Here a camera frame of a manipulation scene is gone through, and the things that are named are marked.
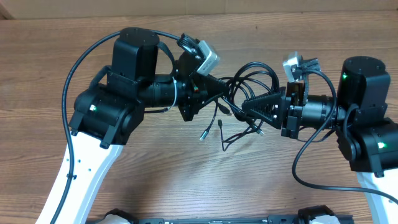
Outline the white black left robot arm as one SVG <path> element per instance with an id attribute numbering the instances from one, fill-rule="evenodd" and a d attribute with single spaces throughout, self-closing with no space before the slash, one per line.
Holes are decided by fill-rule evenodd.
<path id="1" fill-rule="evenodd" d="M 128 27 L 111 34 L 113 57 L 62 116 L 67 147 L 39 223 L 84 223 L 107 172 L 146 114 L 177 107 L 184 121 L 228 92 L 211 71 L 220 57 L 206 41 L 175 38 L 183 50 L 167 75 L 156 74 L 159 52 L 171 56 L 157 30 Z"/>

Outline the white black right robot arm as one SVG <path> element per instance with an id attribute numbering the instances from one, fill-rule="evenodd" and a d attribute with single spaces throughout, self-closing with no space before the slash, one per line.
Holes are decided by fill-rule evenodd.
<path id="1" fill-rule="evenodd" d="M 385 64 L 368 56 L 347 58 L 330 96 L 309 94 L 309 76 L 322 74 L 317 58 L 293 53 L 283 68 L 287 86 L 246 100 L 243 111 L 292 139 L 304 128 L 334 131 L 373 222 L 396 223 L 397 123 L 386 117 L 391 78 Z"/>

